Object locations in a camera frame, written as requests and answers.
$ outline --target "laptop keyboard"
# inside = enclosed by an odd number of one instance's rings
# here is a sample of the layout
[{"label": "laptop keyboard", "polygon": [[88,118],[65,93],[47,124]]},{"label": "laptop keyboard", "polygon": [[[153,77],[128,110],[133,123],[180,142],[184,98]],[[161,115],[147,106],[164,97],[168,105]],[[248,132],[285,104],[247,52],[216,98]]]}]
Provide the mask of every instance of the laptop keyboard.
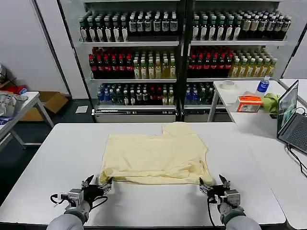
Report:
[{"label": "laptop keyboard", "polygon": [[307,117],[301,117],[287,141],[303,150],[307,150]]}]

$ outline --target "cardboard box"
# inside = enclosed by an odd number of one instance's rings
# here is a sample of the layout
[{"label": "cardboard box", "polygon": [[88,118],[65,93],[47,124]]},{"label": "cardboard box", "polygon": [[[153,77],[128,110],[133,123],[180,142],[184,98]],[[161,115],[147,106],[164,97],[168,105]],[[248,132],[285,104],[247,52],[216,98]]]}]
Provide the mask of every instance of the cardboard box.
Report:
[{"label": "cardboard box", "polygon": [[262,105],[260,97],[256,96],[240,96],[236,101],[237,112],[258,112]]},{"label": "cardboard box", "polygon": [[[43,103],[46,110],[56,114],[67,102],[68,99],[59,92],[40,91],[39,99]],[[31,108],[20,121],[44,121],[39,111],[33,107]]]}]

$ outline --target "laptop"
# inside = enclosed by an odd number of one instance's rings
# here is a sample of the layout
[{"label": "laptop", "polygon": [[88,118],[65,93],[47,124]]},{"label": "laptop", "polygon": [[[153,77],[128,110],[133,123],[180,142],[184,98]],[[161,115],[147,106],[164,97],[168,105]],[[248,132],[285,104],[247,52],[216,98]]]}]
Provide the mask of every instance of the laptop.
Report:
[{"label": "laptop", "polygon": [[307,154],[307,117],[296,112],[298,80],[279,98],[277,138]]}]

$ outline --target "green object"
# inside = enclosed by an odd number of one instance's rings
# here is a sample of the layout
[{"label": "green object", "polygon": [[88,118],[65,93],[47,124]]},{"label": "green object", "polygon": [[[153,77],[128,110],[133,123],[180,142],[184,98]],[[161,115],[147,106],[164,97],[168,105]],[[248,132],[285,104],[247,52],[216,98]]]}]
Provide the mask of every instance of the green object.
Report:
[{"label": "green object", "polygon": [[264,110],[271,114],[276,114],[278,110],[278,99],[279,96],[274,95],[273,93],[267,93],[261,101],[263,102],[262,107]]}]

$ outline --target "bag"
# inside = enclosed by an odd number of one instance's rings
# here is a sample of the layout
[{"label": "bag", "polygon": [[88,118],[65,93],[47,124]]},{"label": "bag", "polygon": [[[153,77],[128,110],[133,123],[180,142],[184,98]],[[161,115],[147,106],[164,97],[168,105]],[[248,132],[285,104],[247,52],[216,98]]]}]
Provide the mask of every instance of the bag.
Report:
[{"label": "bag", "polygon": [[0,91],[0,116],[13,117],[26,100],[28,100],[27,96]]}]

